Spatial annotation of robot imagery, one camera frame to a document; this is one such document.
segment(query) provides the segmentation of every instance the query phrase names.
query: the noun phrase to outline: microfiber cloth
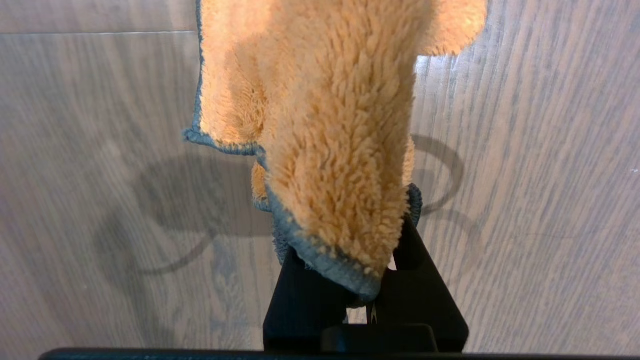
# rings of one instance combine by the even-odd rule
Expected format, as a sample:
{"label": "microfiber cloth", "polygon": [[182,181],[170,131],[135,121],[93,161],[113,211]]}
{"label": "microfiber cloth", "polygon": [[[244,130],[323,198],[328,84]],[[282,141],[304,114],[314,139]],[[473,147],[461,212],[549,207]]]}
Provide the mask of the microfiber cloth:
{"label": "microfiber cloth", "polygon": [[256,156],[253,202],[323,276],[372,300],[403,217],[417,223],[409,137],[417,55],[456,54],[484,0],[199,0],[187,140]]}

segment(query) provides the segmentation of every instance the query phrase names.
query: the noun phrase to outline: floor surface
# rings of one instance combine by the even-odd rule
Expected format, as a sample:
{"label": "floor surface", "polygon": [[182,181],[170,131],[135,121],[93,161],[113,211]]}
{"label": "floor surface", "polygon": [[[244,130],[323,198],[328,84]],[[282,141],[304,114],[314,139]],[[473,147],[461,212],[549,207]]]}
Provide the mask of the floor surface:
{"label": "floor surface", "polygon": [[[261,347],[252,160],[180,135],[194,14],[0,0],[0,359]],[[417,60],[419,231],[468,352],[640,355],[639,39],[640,1],[494,0],[472,47]]]}

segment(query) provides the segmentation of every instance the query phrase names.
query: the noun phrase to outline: orange microfiber cloth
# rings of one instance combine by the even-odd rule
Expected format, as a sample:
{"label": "orange microfiber cloth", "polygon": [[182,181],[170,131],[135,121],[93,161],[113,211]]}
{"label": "orange microfiber cloth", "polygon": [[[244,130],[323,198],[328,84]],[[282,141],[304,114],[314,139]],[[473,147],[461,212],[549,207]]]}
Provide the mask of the orange microfiber cloth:
{"label": "orange microfiber cloth", "polygon": [[455,54],[484,0],[200,0],[185,137],[256,155],[253,199],[288,247],[373,299],[403,217],[419,218],[408,134],[417,55]]}

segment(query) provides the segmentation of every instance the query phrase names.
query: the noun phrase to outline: black holder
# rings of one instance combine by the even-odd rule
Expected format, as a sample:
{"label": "black holder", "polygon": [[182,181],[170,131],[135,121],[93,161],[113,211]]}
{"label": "black holder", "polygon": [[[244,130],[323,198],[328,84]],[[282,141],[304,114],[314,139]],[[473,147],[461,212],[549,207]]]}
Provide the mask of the black holder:
{"label": "black holder", "polygon": [[342,325],[356,300],[347,289],[305,268],[291,249],[264,321],[264,349],[347,354],[461,352],[468,327],[422,238],[406,218],[368,325]]}

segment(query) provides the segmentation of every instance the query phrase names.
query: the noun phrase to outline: wooden floor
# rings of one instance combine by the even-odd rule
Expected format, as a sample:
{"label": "wooden floor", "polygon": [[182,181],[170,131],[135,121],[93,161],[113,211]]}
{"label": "wooden floor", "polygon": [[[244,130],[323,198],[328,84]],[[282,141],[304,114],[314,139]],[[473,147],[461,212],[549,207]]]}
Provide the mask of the wooden floor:
{"label": "wooden floor", "polygon": [[[0,0],[0,359],[261,347],[251,159],[180,136],[194,13]],[[468,352],[640,355],[639,39],[640,1],[496,0],[473,47],[418,59],[419,230]]]}

